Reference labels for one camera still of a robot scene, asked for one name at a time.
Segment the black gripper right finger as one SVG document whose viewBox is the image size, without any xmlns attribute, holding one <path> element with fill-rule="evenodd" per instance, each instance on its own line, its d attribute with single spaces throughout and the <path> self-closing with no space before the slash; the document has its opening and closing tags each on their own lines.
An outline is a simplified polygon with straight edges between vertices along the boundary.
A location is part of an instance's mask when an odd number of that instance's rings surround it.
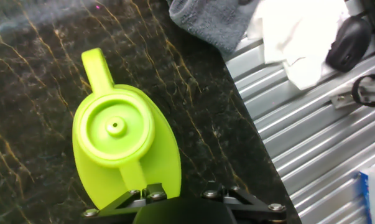
<svg viewBox="0 0 375 224">
<path fill-rule="evenodd" d="M 266 204 L 236 185 L 226 188 L 221 183 L 208 182 L 200 197 L 224 205 L 237 223 L 287 223 L 285 205 Z"/>
</svg>

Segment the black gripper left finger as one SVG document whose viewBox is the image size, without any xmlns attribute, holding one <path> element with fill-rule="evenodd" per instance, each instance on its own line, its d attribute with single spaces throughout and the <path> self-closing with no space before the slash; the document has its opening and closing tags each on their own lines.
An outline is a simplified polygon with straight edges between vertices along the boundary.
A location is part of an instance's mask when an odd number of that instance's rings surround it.
<svg viewBox="0 0 375 224">
<path fill-rule="evenodd" d="M 163 200 L 167 200 L 167 194 L 162 184 L 149 184 L 142 190 L 127 191 L 102 209 L 87 209 L 81 214 L 81 217 L 101 218 L 115 215 L 134 215 L 142 207 Z"/>
</svg>

